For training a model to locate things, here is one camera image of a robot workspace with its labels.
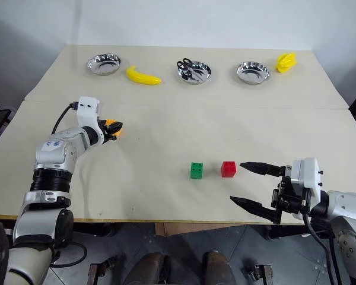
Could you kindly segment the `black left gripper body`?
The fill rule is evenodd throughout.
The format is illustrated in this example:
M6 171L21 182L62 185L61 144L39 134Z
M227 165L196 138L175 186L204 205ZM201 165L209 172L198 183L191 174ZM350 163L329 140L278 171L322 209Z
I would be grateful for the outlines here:
M115 121L114 119L99 119L98 122L98 126L101 129L102 133L103 133L103 144L106 143L106 136L107 135L115 135L114 132L108 132L107 131L107 121Z

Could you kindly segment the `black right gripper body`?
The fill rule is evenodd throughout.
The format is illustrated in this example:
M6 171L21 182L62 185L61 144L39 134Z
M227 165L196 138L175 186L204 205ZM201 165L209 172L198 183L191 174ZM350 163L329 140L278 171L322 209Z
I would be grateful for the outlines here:
M310 190L292 182L283 170L273 170L271 175L282 177L272 194L271 207L275 214L282 214L283 211L290 214L309 214L312 196Z

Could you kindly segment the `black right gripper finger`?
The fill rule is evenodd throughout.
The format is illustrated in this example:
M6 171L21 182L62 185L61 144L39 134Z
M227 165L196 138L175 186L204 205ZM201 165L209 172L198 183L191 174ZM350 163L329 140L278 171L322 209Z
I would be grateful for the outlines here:
M250 214L261 217L263 219L267 219L271 221L273 224L281 223L282 211L265 208L262 206L261 203L245 198L230 196L230 199L236 205L246 210Z
M280 177L285 175L285 166L274 166L262 162L244 162L240 167L259 175Z

